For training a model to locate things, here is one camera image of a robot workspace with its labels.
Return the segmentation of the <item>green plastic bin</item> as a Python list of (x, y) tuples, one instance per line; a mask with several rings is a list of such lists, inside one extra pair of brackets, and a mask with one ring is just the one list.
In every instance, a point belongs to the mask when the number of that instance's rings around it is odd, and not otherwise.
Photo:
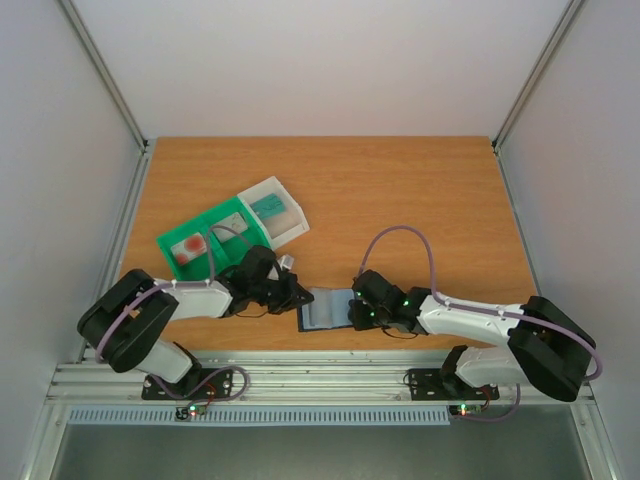
[[(217, 228), (216, 221), (234, 212), (242, 214), (248, 229), (235, 238), (220, 243), (213, 233)], [(200, 233), (206, 242), (207, 251), (185, 266), (178, 266), (170, 248), (189, 235)], [(210, 259), (214, 262), (214, 273), (221, 273), (225, 268), (238, 264), (251, 246), (260, 245), (269, 248), (265, 233), (260, 228), (257, 218), (249, 211), (248, 206), (238, 197), (205, 211), (193, 219), (179, 225), (156, 238), (156, 243), (165, 257), (174, 277), (180, 281), (205, 280), (211, 275)]]

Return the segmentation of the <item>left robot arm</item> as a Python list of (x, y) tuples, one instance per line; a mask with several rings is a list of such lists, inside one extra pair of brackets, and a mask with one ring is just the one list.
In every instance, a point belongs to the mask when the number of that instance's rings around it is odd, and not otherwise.
[(169, 323), (235, 317), (253, 303), (280, 315), (313, 301), (284, 258), (253, 246), (238, 264), (205, 280), (163, 281), (133, 269), (81, 316), (77, 332), (114, 372), (142, 371), (169, 397), (186, 399), (211, 376), (188, 350), (161, 339)]

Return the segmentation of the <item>teal VIP card stack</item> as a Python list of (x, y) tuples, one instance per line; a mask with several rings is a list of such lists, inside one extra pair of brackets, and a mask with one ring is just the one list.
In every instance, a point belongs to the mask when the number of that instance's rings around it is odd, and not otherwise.
[(270, 193), (250, 204), (251, 209), (261, 220), (283, 214), (286, 206), (282, 199), (275, 193)]

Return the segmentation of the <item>red dotted card stack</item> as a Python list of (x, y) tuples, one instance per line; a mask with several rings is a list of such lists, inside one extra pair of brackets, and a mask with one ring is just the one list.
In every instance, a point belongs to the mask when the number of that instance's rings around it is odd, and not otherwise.
[(170, 251), (177, 265), (185, 266), (205, 255), (207, 247), (204, 237), (200, 233), (195, 233), (174, 244)]

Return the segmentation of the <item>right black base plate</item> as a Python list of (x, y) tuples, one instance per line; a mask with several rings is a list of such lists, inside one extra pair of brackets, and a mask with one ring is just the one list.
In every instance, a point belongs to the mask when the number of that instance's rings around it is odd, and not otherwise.
[(439, 369), (409, 369), (403, 376), (403, 383), (409, 389), (413, 401), (493, 401), (500, 398), (497, 387), (472, 387), (457, 375), (442, 373)]

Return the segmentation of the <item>right frame post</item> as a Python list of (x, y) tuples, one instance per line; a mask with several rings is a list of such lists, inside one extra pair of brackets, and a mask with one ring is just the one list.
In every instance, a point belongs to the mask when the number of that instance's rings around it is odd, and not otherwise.
[(531, 100), (547, 70), (550, 68), (553, 60), (560, 51), (566, 37), (569, 35), (573, 25), (576, 23), (586, 4), (586, 0), (570, 0), (564, 6), (558, 20), (551, 30), (551, 33), (545, 41), (540, 53), (536, 57), (524, 84), (520, 88), (504, 121), (491, 142), (492, 149), (496, 156), (500, 154), (503, 145), (515, 128), (525, 107)]

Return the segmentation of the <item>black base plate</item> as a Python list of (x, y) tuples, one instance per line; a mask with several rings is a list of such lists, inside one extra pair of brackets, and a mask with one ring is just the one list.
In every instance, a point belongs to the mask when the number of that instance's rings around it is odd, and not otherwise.
[(231, 396), (233, 371), (230, 369), (195, 369), (189, 371), (177, 383), (170, 383), (159, 376), (147, 375), (143, 382), (141, 398), (158, 401), (200, 401), (227, 399)]
[(403, 376), (403, 383), (409, 389), (413, 401), (493, 401), (500, 398), (497, 387), (472, 387), (457, 375), (442, 373), (439, 369), (409, 369)]

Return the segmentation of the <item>frame post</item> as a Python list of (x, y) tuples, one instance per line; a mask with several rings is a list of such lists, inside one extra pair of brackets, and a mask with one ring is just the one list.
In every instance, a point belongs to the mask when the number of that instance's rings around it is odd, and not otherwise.
[(500, 154), (503, 145), (515, 128), (525, 107), (531, 100), (547, 70), (550, 68), (553, 60), (560, 51), (566, 37), (569, 35), (573, 25), (576, 23), (586, 4), (586, 0), (570, 0), (564, 6), (558, 20), (551, 30), (551, 33), (545, 41), (540, 53), (536, 57), (524, 84), (520, 88), (504, 121), (491, 142), (492, 149), (496, 156)]
[(138, 122), (129, 108), (121, 90), (119, 89), (109, 67), (107, 66), (99, 48), (93, 39), (86, 23), (84, 22), (76, 4), (71, 0), (57, 0), (56, 4), (60, 7), (63, 15), (68, 21), (71, 30), (78, 39), (81, 48), (89, 58), (89, 61), (95, 70), (99, 80), (103, 84), (106, 92), (113, 101), (122, 120), (126, 124), (129, 133), (138, 148), (144, 152), (148, 146), (148, 140), (142, 133)]

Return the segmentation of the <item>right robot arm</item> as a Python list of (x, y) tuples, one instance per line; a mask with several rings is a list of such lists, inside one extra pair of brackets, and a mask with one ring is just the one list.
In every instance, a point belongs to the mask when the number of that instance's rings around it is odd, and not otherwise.
[(573, 402), (587, 379), (593, 338), (550, 300), (493, 305), (443, 296), (429, 288), (402, 291), (379, 273), (354, 279), (348, 318), (355, 330), (395, 329), (413, 335), (452, 335), (484, 343), (462, 346), (443, 365), (441, 383), (453, 396), (486, 384), (528, 384)]

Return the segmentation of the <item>aluminium frame rail front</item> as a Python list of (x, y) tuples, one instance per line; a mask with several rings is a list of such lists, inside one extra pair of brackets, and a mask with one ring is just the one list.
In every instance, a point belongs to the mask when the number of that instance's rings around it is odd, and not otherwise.
[[(47, 404), (141, 404), (144, 374), (117, 374), (85, 354), (56, 367)], [(411, 368), (438, 368), (445, 350), (197, 351), (205, 367), (236, 365), (250, 375), (237, 405), (407, 405)]]

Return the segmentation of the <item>grey floral card stack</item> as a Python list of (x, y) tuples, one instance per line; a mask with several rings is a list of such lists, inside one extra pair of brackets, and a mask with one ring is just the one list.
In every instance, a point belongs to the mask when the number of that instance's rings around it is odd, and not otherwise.
[(243, 234), (248, 229), (246, 220), (239, 212), (217, 220), (216, 225), (217, 228), (213, 230), (213, 233), (220, 243), (233, 239), (237, 234)]

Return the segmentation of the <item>white plastic bin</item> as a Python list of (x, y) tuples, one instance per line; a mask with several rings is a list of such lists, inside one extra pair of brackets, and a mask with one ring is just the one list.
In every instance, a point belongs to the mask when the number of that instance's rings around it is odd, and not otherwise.
[(273, 250), (282, 248), (310, 230), (303, 209), (275, 176), (245, 189), (238, 198), (257, 218)]

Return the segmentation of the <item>blue card holder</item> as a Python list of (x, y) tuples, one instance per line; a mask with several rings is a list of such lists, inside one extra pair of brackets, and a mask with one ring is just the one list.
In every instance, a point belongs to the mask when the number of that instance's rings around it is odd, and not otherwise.
[(311, 288), (314, 300), (297, 310), (298, 331), (301, 333), (353, 329), (349, 319), (351, 289)]

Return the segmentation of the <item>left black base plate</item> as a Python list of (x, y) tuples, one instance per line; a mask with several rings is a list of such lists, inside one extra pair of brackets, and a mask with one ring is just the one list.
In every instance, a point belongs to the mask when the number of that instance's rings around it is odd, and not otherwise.
[(147, 375), (143, 382), (141, 398), (158, 401), (200, 401), (227, 399), (231, 396), (233, 371), (230, 369), (195, 369), (189, 371), (177, 383), (170, 383), (159, 376)]

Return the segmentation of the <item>left frame post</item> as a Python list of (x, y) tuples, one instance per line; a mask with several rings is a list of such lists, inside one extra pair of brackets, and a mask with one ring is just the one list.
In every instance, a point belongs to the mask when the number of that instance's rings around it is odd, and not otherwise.
[(71, 30), (78, 39), (81, 48), (89, 58), (89, 61), (95, 70), (99, 80), (103, 84), (106, 92), (113, 101), (122, 120), (126, 124), (129, 133), (138, 148), (144, 152), (148, 146), (148, 140), (142, 133), (138, 122), (129, 108), (121, 90), (119, 89), (109, 67), (107, 66), (99, 48), (93, 39), (86, 23), (84, 22), (76, 4), (71, 0), (57, 0), (56, 4), (60, 7), (63, 15), (68, 21)]

